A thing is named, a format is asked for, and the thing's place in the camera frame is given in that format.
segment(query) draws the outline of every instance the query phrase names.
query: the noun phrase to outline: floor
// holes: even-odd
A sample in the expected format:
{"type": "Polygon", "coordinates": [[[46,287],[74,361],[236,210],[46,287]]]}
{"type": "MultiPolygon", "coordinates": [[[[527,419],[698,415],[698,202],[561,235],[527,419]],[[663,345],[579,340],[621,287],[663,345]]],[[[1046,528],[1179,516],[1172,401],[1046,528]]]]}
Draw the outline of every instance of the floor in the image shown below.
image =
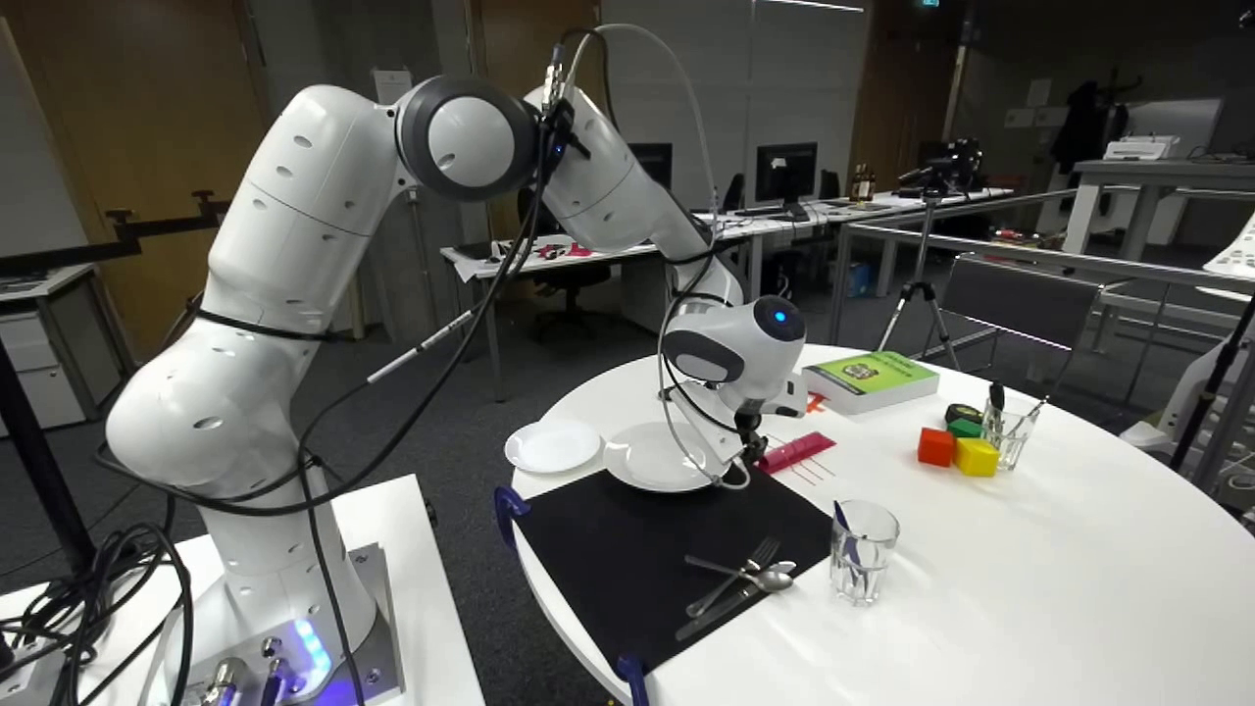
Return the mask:
{"type": "MultiPolygon", "coordinates": [[[[825,290],[800,294],[812,323],[812,340],[825,340],[836,319],[825,290]]],[[[876,345],[894,302],[849,302],[840,313],[844,345],[876,345]]],[[[899,350],[914,350],[925,337],[925,311],[904,313],[899,350]]],[[[578,666],[578,659],[558,644],[544,615],[534,608],[528,588],[517,572],[510,549],[502,549],[491,508],[491,491],[510,481],[502,443],[515,427],[538,419],[571,385],[651,354],[651,337],[626,323],[602,313],[563,319],[538,306],[502,306],[502,350],[510,357],[507,397],[491,385],[491,364],[482,354],[457,364],[456,379],[440,404],[402,435],[395,453],[376,477],[414,474],[436,512],[436,536],[448,562],[448,578],[457,598],[466,644],[478,666],[478,683],[491,706],[534,706],[534,702],[602,702],[601,687],[578,666]]],[[[299,427],[331,404],[346,385],[385,364],[395,350],[392,340],[334,340],[316,354],[306,387],[293,401],[299,427]]],[[[1078,354],[1069,361],[1069,385],[1056,397],[1104,427],[1128,423],[1137,412],[1157,408],[1167,397],[1176,368],[1192,357],[1189,350],[1157,350],[1132,385],[1128,361],[1140,345],[1110,332],[1103,357],[1078,354]]],[[[331,415],[312,447],[334,468],[357,468],[376,452],[400,423],[400,415],[421,401],[442,364],[448,345],[421,364],[392,376],[376,392],[346,404],[331,415]]],[[[966,361],[985,364],[988,350],[966,354],[966,361]]],[[[1010,385],[1031,385],[1040,357],[1018,345],[996,350],[996,368],[1010,385]]],[[[100,427],[80,423],[46,435],[64,474],[80,499],[81,516],[95,536],[116,527],[155,521],[161,499],[130,477],[98,472],[91,459],[98,452],[100,427]]],[[[30,503],[26,477],[17,472],[17,453],[0,443],[0,593],[64,572],[52,528],[30,503]]],[[[201,533],[196,508],[175,512],[175,533],[201,533]]]]}

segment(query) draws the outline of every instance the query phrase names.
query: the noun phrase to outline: round white table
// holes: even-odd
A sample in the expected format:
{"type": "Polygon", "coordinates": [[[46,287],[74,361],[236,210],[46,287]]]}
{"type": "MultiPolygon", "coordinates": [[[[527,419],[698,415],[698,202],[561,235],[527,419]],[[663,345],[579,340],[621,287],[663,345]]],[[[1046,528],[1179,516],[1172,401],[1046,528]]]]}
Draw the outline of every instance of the round white table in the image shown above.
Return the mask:
{"type": "MultiPolygon", "coordinates": [[[[849,350],[806,345],[805,361],[849,350]]],[[[647,676],[651,702],[787,706],[1252,706],[1255,541],[1212,499],[1110,431],[1044,408],[1010,474],[966,477],[914,459],[916,427],[988,379],[940,368],[936,397],[878,412],[768,419],[830,452],[775,474],[830,512],[869,499],[902,516],[878,602],[853,608],[821,562],[647,676]]],[[[656,419],[656,361],[592,376],[548,408],[608,439],[656,419]]],[[[592,474],[534,477],[523,499],[592,474]]],[[[515,528],[523,572],[563,648],[608,693],[626,683],[515,528]]]]}

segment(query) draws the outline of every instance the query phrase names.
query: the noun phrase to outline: black mat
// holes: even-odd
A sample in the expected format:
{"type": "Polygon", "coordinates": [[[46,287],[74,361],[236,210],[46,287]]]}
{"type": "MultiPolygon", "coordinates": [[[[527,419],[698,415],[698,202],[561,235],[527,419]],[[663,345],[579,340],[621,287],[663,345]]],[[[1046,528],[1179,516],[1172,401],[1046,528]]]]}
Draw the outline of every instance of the black mat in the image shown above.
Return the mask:
{"type": "Polygon", "coordinates": [[[782,555],[805,572],[830,541],[830,516],[763,474],[740,495],[639,495],[587,474],[534,499],[517,527],[592,644],[644,672],[686,648],[674,639],[686,602],[721,581],[681,564],[681,553],[740,564],[758,541],[775,536],[782,555]]]}

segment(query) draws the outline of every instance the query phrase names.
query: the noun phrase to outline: monitor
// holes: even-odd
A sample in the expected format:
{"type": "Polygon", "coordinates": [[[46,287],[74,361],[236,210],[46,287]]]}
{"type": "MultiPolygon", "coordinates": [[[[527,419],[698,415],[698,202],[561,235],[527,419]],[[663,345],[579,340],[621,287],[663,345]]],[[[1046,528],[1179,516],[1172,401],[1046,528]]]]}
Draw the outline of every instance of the monitor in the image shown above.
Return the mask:
{"type": "Polygon", "coordinates": [[[797,206],[800,194],[814,194],[814,154],[814,142],[761,146],[754,198],[784,198],[784,206],[797,206]]]}
{"type": "Polygon", "coordinates": [[[669,188],[669,142],[635,142],[626,146],[647,177],[669,188]]]}

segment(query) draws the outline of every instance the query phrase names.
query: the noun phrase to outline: red object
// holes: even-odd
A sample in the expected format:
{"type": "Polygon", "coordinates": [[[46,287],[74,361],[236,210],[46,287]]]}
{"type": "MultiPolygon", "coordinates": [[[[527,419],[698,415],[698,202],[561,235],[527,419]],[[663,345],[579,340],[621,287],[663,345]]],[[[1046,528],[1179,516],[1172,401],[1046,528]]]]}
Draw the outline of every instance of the red object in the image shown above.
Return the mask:
{"type": "Polygon", "coordinates": [[[940,427],[921,427],[916,431],[916,461],[928,461],[928,468],[949,468],[957,453],[957,439],[940,427]]]}
{"type": "Polygon", "coordinates": [[[821,431],[806,431],[806,435],[797,435],[791,443],[784,447],[771,447],[763,459],[761,459],[761,472],[768,474],[782,474],[784,468],[791,461],[805,461],[821,452],[836,447],[836,439],[821,435],[821,431]]]}

